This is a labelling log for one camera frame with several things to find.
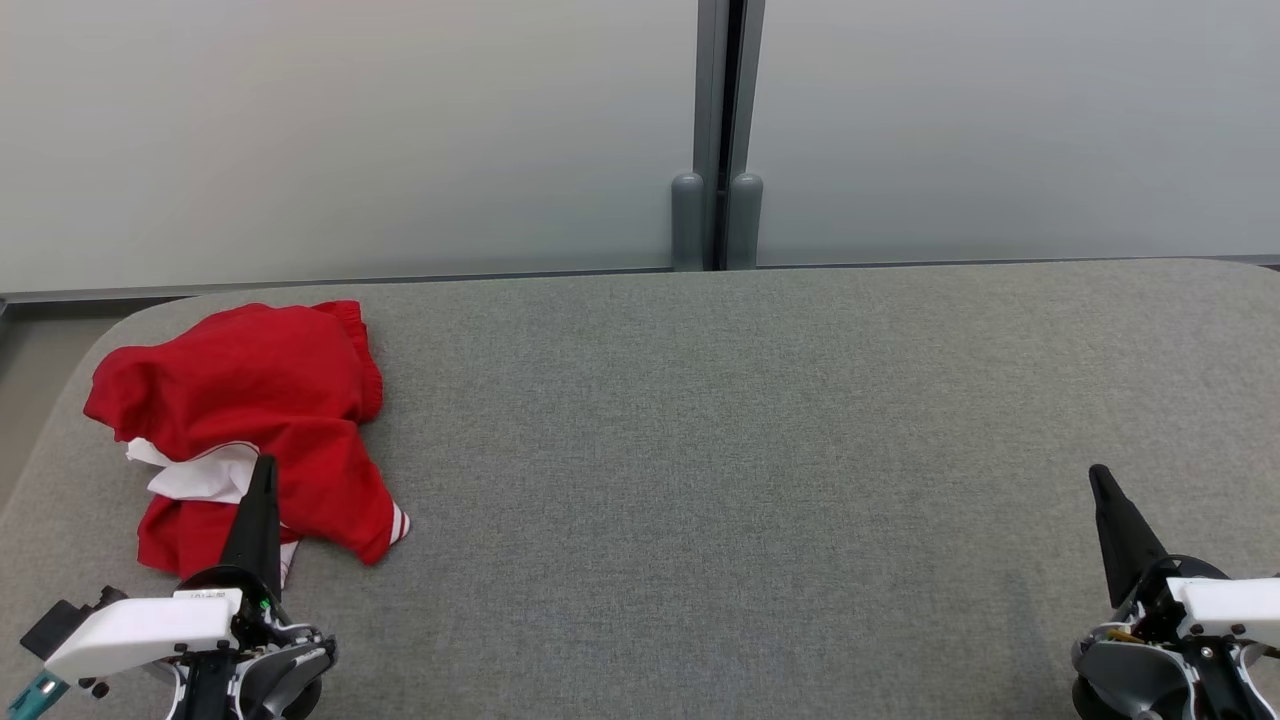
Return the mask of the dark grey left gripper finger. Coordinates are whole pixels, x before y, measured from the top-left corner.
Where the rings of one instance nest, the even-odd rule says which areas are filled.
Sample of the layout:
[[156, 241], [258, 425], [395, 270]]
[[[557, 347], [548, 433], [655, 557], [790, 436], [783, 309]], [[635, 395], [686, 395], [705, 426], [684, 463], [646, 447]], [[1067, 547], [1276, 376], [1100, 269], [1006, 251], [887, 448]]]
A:
[[265, 597], [282, 596], [282, 524], [276, 460], [260, 455], [224, 543], [220, 565], [251, 575]]

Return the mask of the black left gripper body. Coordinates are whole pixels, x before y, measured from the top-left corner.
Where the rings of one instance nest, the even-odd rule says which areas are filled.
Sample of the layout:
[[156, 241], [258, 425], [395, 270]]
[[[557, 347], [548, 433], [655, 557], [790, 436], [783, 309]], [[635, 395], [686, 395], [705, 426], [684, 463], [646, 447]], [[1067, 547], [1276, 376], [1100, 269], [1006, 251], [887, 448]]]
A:
[[211, 648], [178, 643], [160, 662], [174, 684], [165, 720], [307, 720], [337, 664], [337, 641], [289, 620], [279, 580], [223, 565], [196, 573], [174, 596], [225, 600], [230, 616]]

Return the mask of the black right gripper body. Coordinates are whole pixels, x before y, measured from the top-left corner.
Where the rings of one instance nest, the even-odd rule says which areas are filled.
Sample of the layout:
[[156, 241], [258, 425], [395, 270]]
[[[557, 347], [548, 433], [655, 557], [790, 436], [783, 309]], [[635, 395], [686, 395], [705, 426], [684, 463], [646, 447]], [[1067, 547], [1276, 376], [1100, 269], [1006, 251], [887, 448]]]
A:
[[1071, 652], [1082, 720], [1280, 720], [1251, 675], [1280, 651], [1233, 635], [1178, 637], [1184, 618], [1169, 578], [1230, 579], [1190, 556], [1152, 566], [1114, 618]]

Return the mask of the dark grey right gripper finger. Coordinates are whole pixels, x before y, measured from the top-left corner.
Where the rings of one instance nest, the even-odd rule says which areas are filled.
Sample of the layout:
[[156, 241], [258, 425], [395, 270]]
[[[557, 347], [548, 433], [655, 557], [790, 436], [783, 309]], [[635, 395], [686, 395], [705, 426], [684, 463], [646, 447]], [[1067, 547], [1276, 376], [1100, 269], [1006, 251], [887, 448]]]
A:
[[1091, 466], [1088, 478], [1108, 601], [1120, 609], [1144, 574], [1169, 560], [1169, 552], [1107, 466]]

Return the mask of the red shorts with white stripe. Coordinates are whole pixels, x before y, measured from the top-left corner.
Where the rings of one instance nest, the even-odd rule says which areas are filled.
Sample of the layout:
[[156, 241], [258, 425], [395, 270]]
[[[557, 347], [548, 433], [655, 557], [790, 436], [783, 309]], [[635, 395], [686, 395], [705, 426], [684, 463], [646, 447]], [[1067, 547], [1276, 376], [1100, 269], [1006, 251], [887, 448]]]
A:
[[360, 427], [381, 407], [381, 373], [361, 305], [250, 304], [160, 345], [111, 351], [84, 414], [119, 441], [174, 461], [247, 443], [289, 468], [361, 468]]

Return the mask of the grey fabric upholstered platform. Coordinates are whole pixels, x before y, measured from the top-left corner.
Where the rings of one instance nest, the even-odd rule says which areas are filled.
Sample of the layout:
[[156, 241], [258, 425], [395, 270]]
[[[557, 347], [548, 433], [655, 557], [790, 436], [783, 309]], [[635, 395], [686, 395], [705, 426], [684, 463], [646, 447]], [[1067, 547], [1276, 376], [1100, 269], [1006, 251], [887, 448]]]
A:
[[412, 521], [306, 539], [338, 642], [315, 720], [1076, 720], [1108, 616], [1087, 473], [1165, 546], [1280, 571], [1280, 272], [1133, 260], [244, 290], [143, 310], [61, 392], [0, 512], [19, 637], [136, 560], [147, 471], [83, 414], [114, 348], [246, 304], [357, 300], [365, 445]]

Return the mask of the grey partition base rail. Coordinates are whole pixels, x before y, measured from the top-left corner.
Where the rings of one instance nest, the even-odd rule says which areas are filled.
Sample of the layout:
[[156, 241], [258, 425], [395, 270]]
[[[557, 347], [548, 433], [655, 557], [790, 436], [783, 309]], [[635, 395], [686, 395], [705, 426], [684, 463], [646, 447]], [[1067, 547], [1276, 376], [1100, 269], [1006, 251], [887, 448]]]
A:
[[476, 273], [460, 275], [398, 275], [387, 278], [358, 278], [358, 279], [329, 279], [329, 281], [278, 281], [278, 282], [252, 282], [252, 283], [216, 283], [216, 284], [173, 284], [152, 287], [122, 287], [101, 290], [61, 290], [61, 291], [29, 291], [29, 292], [0, 292], [0, 302], [4, 304], [65, 304], [65, 302], [113, 302], [151, 299], [189, 299], [215, 293], [242, 292], [250, 290], [280, 290], [296, 287], [324, 287], [347, 284], [415, 284], [415, 283], [440, 283], [458, 281], [504, 281], [526, 278], [558, 278], [582, 275], [630, 275], [630, 274], [664, 274], [671, 273], [671, 266], [666, 268], [628, 268], [604, 270], [568, 270], [568, 272], [513, 272], [513, 273]]
[[861, 269], [861, 268], [896, 268], [896, 266], [989, 266], [989, 265], [1020, 265], [1020, 264], [1047, 264], [1047, 263], [1107, 263], [1130, 260], [1210, 260], [1224, 263], [1242, 263], [1252, 266], [1280, 268], [1280, 252], [1277, 254], [1251, 254], [1251, 255], [1174, 255], [1174, 256], [1121, 256], [1121, 258], [1037, 258], [1037, 259], [979, 259], [979, 260], [937, 260], [937, 261], [900, 261], [900, 263], [820, 263], [820, 264], [783, 264], [764, 265], [760, 270], [783, 269]]

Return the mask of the grey rounded post foot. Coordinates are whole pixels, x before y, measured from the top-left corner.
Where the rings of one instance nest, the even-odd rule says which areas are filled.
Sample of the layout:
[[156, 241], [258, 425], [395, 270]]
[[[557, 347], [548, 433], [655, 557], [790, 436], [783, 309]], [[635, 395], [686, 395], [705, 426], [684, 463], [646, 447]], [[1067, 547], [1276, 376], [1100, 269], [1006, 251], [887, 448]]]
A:
[[724, 218], [724, 269], [754, 270], [758, 266], [764, 184], [759, 176], [742, 173], [730, 182]]
[[671, 265], [675, 272], [704, 269], [704, 179], [698, 173], [682, 173], [671, 182]]

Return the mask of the grey vertical partition post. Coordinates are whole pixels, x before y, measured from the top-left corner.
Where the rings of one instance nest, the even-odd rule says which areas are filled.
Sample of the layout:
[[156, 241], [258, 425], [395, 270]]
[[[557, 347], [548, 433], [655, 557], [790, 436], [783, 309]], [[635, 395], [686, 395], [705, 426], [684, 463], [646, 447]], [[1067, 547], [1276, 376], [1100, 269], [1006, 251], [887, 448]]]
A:
[[704, 269], [724, 269], [730, 182], [748, 169], [765, 0], [698, 0], [692, 169], [704, 179]]

